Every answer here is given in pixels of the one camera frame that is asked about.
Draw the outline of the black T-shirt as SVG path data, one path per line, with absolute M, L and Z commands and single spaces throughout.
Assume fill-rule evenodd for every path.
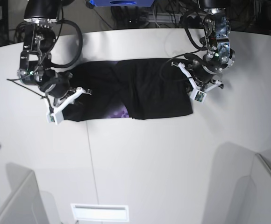
M 64 110 L 65 120 L 163 119 L 191 115 L 190 84 L 164 58 L 81 63 L 69 72 L 72 87 L 91 90 Z

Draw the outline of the blue box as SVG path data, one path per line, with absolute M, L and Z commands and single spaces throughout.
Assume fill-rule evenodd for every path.
M 154 0 L 85 0 L 95 7 L 150 7 Z

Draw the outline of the black monitor stand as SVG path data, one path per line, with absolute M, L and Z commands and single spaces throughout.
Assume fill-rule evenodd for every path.
M 0 0 L 0 34 L 9 43 L 8 0 Z

